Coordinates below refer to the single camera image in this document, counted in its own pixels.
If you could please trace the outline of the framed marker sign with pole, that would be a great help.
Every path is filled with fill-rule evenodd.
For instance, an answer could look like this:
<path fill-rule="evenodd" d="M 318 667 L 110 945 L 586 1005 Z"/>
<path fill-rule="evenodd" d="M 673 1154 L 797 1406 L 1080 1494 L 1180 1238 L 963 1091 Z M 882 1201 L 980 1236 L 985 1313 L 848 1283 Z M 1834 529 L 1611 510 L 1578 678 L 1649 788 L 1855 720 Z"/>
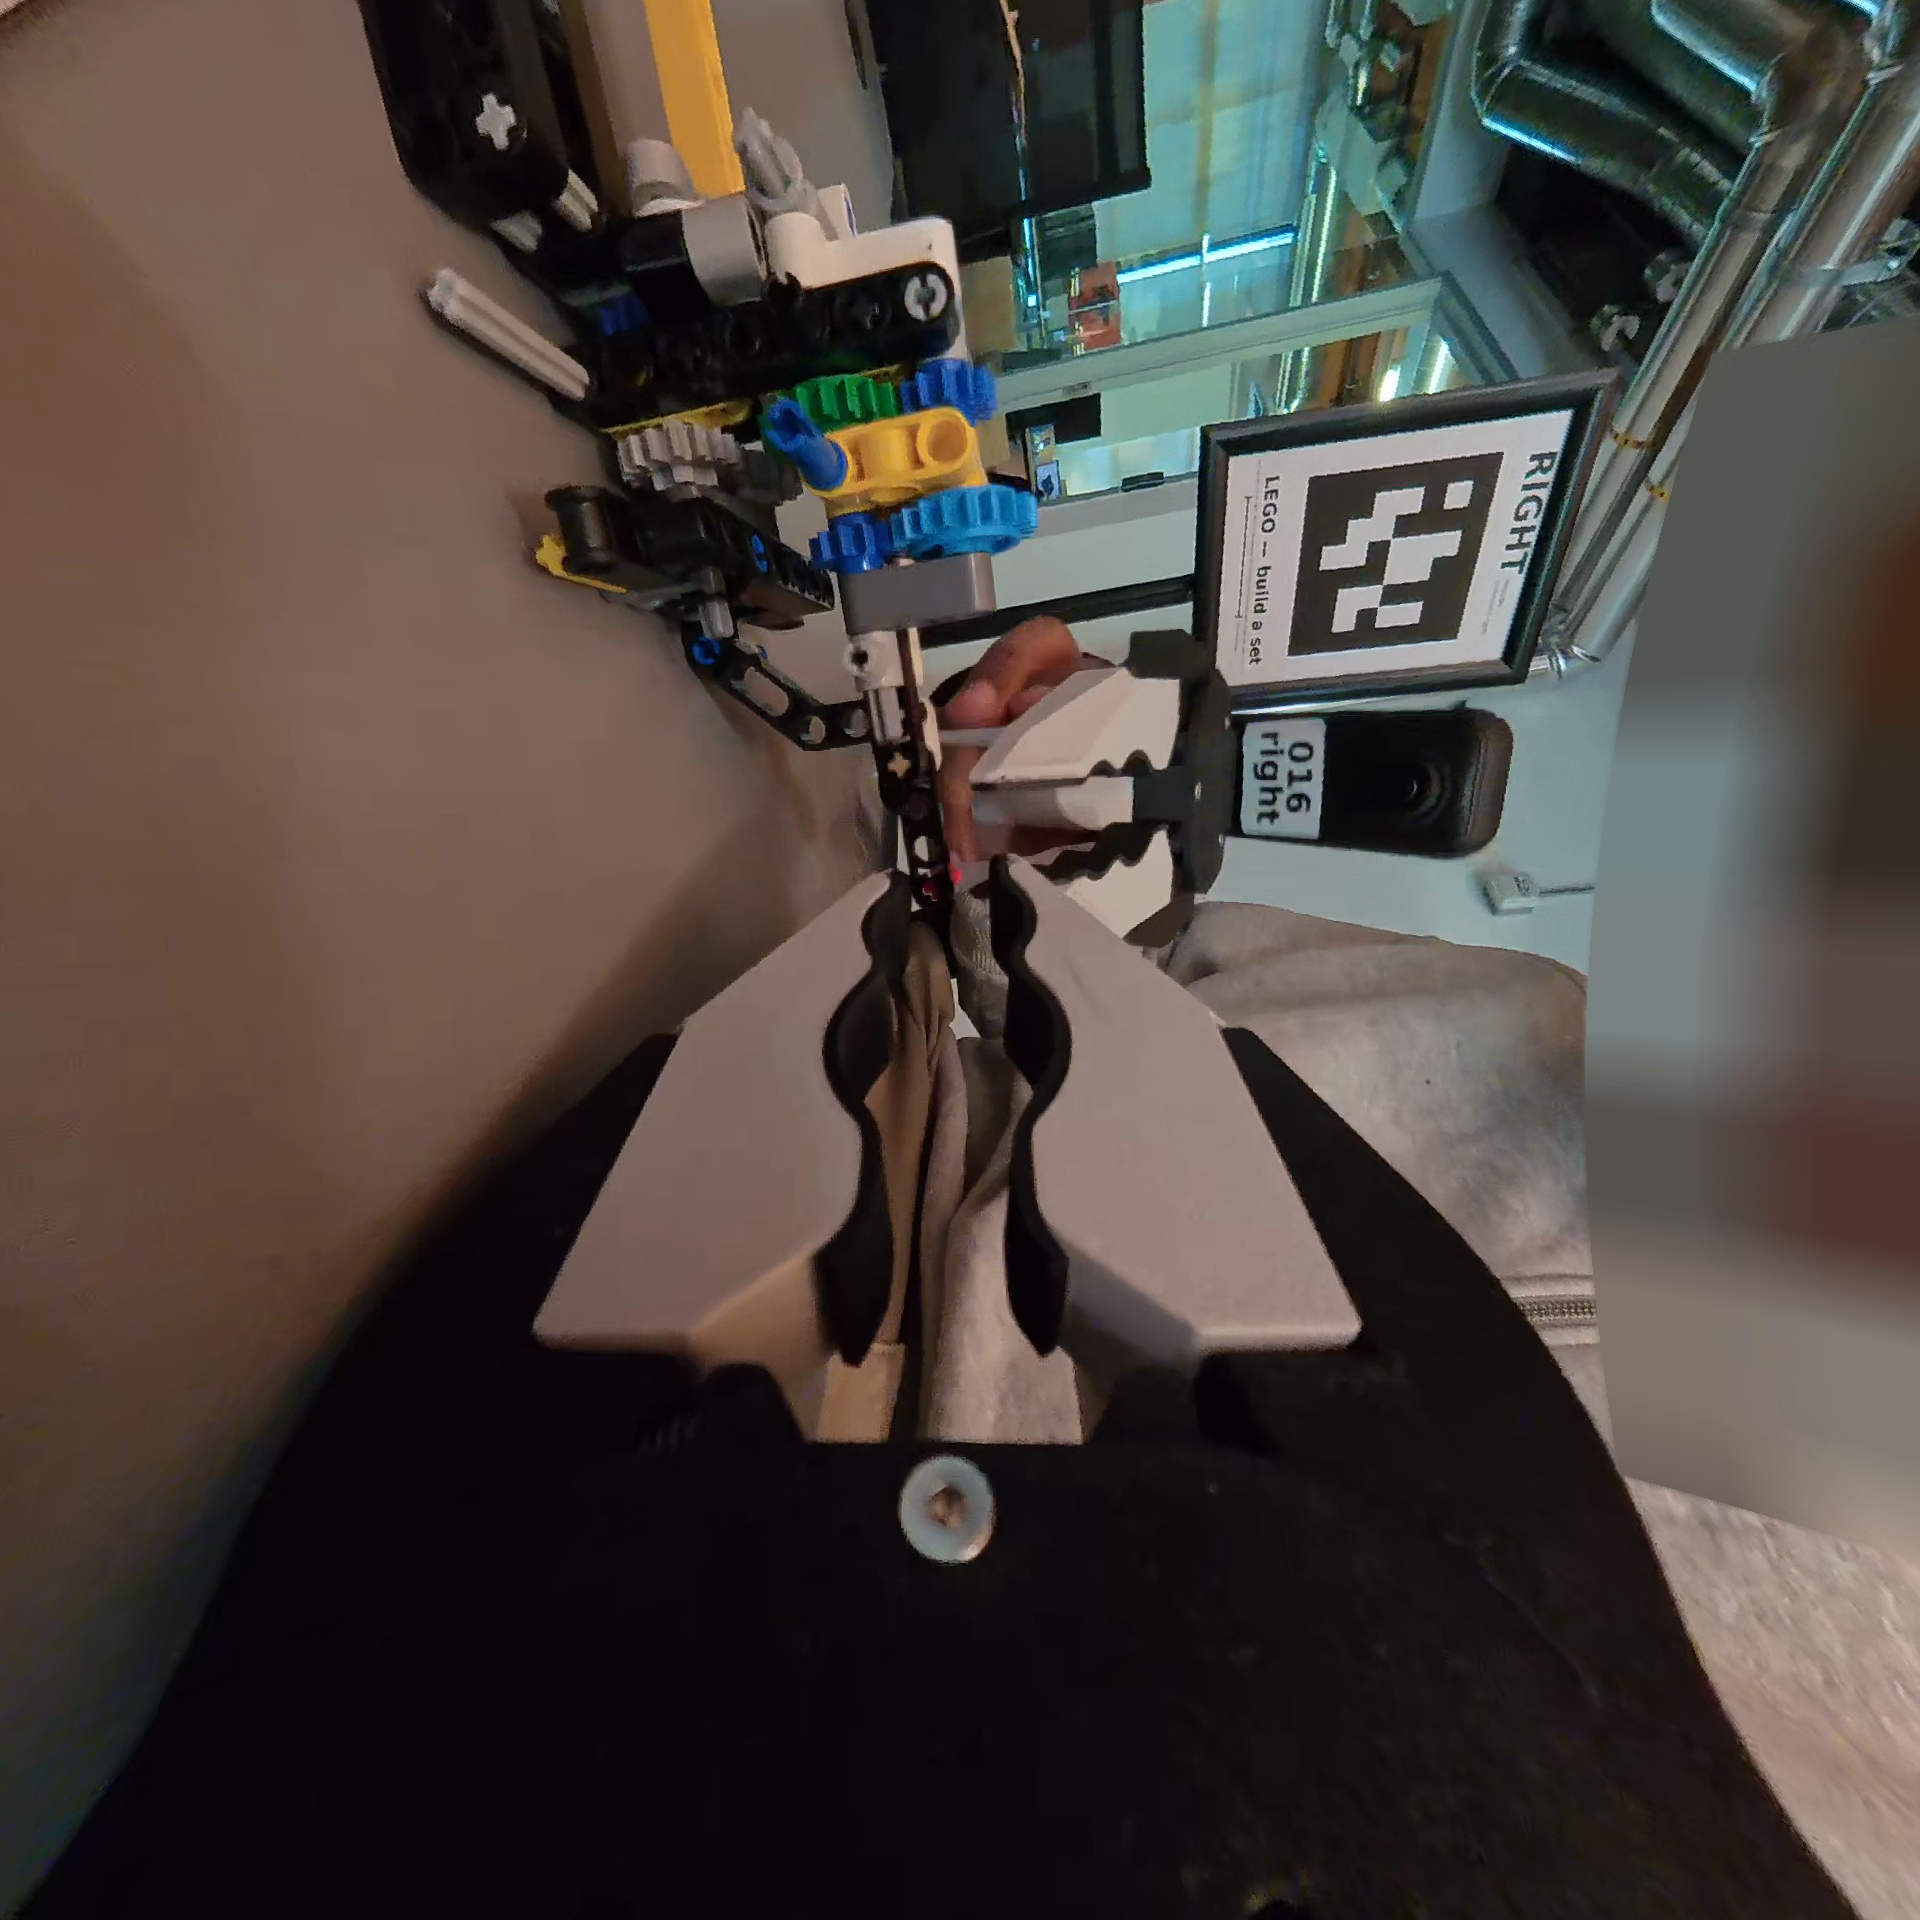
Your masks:
<path fill-rule="evenodd" d="M 1510 685 L 1527 676 L 1612 412 L 1614 372 L 1557 372 L 1211 424 L 1198 472 L 1107 526 L 1172 527 L 1159 579 L 1034 592 L 937 624 L 932 646 L 1052 615 L 1183 612 L 1247 710 Z"/>

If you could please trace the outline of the person's right hand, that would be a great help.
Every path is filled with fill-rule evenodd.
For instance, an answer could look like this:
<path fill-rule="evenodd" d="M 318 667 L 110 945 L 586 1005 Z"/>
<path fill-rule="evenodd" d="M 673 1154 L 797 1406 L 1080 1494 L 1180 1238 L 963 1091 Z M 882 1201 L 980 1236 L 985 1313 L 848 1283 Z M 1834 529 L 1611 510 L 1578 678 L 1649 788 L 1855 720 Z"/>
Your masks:
<path fill-rule="evenodd" d="M 955 731 L 1002 730 L 1081 668 L 1086 654 L 1066 622 L 1035 615 L 998 636 L 971 667 L 937 690 L 942 736 L 939 799 L 955 888 L 985 880 L 998 855 L 1046 856 L 1081 843 L 1072 828 L 986 827 L 974 818 L 974 766 L 983 748 L 956 744 Z"/>

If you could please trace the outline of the silver ventilation ducts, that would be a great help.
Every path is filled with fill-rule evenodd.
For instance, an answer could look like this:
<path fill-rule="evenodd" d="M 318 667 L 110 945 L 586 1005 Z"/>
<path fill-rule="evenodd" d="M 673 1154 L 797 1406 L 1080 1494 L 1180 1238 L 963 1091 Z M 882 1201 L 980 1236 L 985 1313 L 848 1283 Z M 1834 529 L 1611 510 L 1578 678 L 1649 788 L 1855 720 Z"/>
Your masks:
<path fill-rule="evenodd" d="M 1711 361 L 1834 322 L 1915 263 L 1918 5 L 1488 5 L 1488 131 L 1667 223 L 1688 265 L 1599 444 L 1534 676 L 1599 667 L 1644 599 Z"/>

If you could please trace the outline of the grey zip hoodie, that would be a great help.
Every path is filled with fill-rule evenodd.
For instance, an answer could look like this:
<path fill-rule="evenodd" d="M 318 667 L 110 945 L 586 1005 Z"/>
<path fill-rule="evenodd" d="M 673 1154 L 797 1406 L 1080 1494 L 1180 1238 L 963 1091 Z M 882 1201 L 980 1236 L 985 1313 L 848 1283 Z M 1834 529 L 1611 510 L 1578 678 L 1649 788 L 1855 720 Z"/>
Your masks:
<path fill-rule="evenodd" d="M 1201 906 L 1160 964 L 1392 1162 L 1527 1310 L 1594 1305 L 1579 973 L 1223 900 Z M 1915 1562 L 1628 1488 L 1794 1822 L 1860 1914 L 1918 1914 Z"/>

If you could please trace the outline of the black lego model blue gears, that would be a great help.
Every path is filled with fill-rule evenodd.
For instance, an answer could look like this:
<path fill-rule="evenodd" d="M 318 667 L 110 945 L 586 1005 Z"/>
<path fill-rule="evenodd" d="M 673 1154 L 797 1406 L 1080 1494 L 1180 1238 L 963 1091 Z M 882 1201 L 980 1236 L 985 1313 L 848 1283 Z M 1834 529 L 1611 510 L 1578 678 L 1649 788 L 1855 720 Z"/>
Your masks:
<path fill-rule="evenodd" d="M 536 562 L 660 619 L 688 665 L 804 751 L 939 758 L 920 644 L 997 608 L 1040 526 L 997 470 L 948 220 L 865 229 L 729 101 L 710 5 L 645 5 L 667 139 L 600 167 L 566 5 L 363 3 L 407 182 L 563 322 L 440 269 L 432 322 L 589 433 Z"/>

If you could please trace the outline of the black lego beam red pin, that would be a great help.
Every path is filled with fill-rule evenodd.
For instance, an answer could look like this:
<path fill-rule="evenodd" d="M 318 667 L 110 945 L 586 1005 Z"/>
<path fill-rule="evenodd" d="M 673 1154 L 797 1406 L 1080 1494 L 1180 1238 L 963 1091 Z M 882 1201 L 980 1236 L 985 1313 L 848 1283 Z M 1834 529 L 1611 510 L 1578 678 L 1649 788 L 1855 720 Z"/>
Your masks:
<path fill-rule="evenodd" d="M 895 828 L 895 866 L 909 880 L 917 909 L 934 915 L 955 899 L 955 869 L 941 806 L 939 754 L 923 741 L 878 744 L 875 780 L 882 815 Z"/>

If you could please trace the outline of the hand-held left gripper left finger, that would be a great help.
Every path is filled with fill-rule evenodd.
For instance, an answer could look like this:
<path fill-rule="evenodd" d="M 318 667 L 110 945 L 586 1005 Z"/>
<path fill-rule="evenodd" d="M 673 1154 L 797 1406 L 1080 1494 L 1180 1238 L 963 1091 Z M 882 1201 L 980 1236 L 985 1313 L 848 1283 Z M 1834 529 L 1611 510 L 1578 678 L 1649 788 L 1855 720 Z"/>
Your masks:
<path fill-rule="evenodd" d="M 536 1315 L 542 1345 L 755 1364 L 808 1438 L 880 1442 L 920 1213 L 920 964 L 874 876 L 694 1015 Z"/>

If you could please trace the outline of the black monitor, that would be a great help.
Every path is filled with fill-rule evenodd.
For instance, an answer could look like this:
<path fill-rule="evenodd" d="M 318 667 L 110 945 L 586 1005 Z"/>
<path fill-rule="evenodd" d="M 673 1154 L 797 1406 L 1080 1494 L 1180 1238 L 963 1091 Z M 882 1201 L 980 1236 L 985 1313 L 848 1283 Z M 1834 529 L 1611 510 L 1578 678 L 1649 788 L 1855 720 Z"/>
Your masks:
<path fill-rule="evenodd" d="M 1143 3 L 867 3 L 901 204 L 963 263 L 1151 184 Z"/>

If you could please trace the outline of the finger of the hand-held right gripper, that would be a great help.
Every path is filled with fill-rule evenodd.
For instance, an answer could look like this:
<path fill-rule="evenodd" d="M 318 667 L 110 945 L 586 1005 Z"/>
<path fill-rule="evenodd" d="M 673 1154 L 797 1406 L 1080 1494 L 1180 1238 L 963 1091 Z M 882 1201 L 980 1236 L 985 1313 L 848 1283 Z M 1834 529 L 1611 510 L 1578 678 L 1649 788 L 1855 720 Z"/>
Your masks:
<path fill-rule="evenodd" d="M 1186 886 L 1172 851 L 1172 828 L 1141 813 L 1136 780 L 974 780 L 974 815 L 997 828 L 1070 830 L 1081 844 L 1080 855 L 1048 871 L 1062 884 Z"/>
<path fill-rule="evenodd" d="M 978 799 L 1196 799 L 1189 688 L 1131 667 L 1085 667 L 997 731 Z"/>

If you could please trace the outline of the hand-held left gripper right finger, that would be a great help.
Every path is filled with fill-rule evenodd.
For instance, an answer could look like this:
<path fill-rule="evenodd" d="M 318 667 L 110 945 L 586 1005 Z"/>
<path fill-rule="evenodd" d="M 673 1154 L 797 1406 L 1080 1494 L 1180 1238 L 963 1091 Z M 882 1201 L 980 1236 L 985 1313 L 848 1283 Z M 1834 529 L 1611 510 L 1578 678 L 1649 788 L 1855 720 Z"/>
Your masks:
<path fill-rule="evenodd" d="M 1362 1319 L 1227 1032 L 1019 856 L 989 877 L 1007 1139 L 997 1442 L 1077 1442 L 1116 1384 L 1223 1355 L 1337 1355 Z"/>

